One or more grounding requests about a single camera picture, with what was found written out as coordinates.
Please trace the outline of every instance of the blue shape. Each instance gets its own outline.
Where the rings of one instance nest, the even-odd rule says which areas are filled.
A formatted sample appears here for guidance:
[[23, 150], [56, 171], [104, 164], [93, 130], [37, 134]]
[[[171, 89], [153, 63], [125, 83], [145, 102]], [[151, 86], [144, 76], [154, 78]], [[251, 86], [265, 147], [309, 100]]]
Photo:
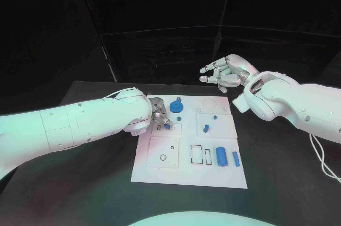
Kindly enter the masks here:
[[238, 167], [239, 166], [239, 160], [238, 160], [238, 155], [237, 155], [235, 151], [232, 152], [232, 159], [234, 159], [235, 167]]
[[205, 127], [203, 127], [203, 133], [208, 132], [208, 128], [209, 128], [209, 125], [206, 124]]
[[176, 101], [173, 101], [169, 105], [169, 110], [171, 113], [179, 113], [183, 110], [183, 105], [180, 103], [180, 98], [177, 97]]
[[216, 153], [218, 166], [219, 167], [226, 166], [225, 148], [224, 147], [215, 148], [215, 153]]

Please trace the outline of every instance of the blue round piece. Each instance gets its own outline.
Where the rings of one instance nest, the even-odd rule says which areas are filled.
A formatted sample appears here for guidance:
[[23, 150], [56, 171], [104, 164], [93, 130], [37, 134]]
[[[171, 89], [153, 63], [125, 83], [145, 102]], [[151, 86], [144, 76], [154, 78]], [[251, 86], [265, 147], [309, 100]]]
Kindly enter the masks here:
[[225, 148], [224, 147], [215, 148], [215, 153], [216, 153], [218, 166], [225, 167], [226, 166]]
[[183, 110], [183, 105], [180, 103], [180, 98], [177, 97], [176, 101], [170, 103], [169, 110], [171, 113], [179, 113]]
[[209, 128], [209, 125], [208, 125], [208, 124], [205, 124], [205, 127], [203, 127], [203, 133], [206, 133], [206, 132], [208, 132], [208, 128]]

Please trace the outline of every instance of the robotic hand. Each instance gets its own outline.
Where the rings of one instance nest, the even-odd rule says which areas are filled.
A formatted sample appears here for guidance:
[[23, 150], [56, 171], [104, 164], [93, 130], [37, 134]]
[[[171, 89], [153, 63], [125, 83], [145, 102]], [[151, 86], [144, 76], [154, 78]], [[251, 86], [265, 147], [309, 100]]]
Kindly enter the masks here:
[[205, 66], [199, 72], [202, 82], [225, 87], [242, 85], [244, 92], [234, 99], [239, 112], [248, 109], [265, 121], [283, 116], [294, 127], [312, 135], [341, 143], [341, 89], [316, 84], [300, 85], [278, 72], [258, 72], [238, 55], [228, 55]]
[[173, 125], [163, 100], [148, 99], [137, 88], [102, 99], [0, 116], [0, 179], [40, 155], [75, 148], [121, 130], [132, 136], [143, 134], [153, 120]]

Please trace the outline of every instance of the shape sorting board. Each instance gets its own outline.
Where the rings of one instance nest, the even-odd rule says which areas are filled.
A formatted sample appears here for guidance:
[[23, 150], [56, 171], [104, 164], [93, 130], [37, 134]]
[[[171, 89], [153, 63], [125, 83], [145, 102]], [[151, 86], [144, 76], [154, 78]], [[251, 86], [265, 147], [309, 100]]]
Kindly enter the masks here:
[[[247, 188], [237, 133], [226, 97], [147, 95], [163, 99], [170, 130], [153, 122], [138, 137], [131, 182]], [[169, 104], [180, 97], [183, 111]], [[226, 166], [216, 164], [215, 148], [225, 148]], [[232, 152], [239, 166], [235, 166]]]

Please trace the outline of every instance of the black backdrop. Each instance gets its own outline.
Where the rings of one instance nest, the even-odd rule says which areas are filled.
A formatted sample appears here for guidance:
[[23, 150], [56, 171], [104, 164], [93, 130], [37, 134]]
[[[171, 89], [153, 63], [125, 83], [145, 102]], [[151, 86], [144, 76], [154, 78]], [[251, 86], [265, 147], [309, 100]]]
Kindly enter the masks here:
[[118, 80], [199, 84], [235, 53], [260, 71], [338, 85], [320, 73], [341, 48], [338, 0], [86, 0]]

